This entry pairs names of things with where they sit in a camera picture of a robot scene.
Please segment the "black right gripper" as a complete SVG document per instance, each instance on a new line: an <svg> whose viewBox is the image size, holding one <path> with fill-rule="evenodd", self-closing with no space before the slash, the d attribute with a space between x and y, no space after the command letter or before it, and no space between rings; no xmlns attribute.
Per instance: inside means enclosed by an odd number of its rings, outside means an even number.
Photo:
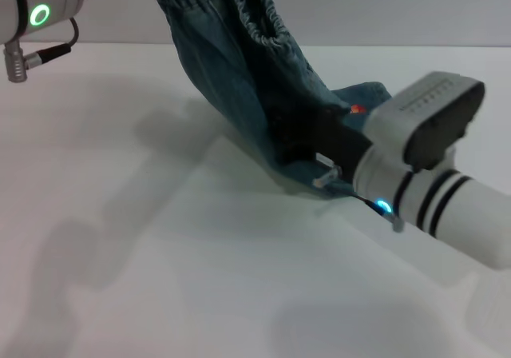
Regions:
<svg viewBox="0 0 511 358"><path fill-rule="evenodd" d="M324 105L298 104L272 106L268 113L268 131L272 139L312 139L288 142L279 147L279 163L314 161L316 153L331 159L342 170L342 177L353 177L359 162L372 146L354 123L363 115L348 109Z"/></svg>

